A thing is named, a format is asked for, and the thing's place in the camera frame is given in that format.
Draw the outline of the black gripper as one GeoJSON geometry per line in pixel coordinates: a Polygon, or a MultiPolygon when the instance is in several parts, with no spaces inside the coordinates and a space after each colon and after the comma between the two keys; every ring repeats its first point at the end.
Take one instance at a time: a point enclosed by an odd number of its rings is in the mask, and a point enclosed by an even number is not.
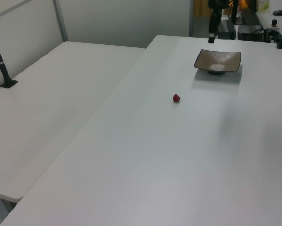
{"type": "Polygon", "coordinates": [[[209,38],[208,43],[214,43],[219,25],[219,14],[225,8],[228,8],[230,0],[208,0],[208,7],[212,9],[214,14],[211,15],[209,21],[209,38]]]}

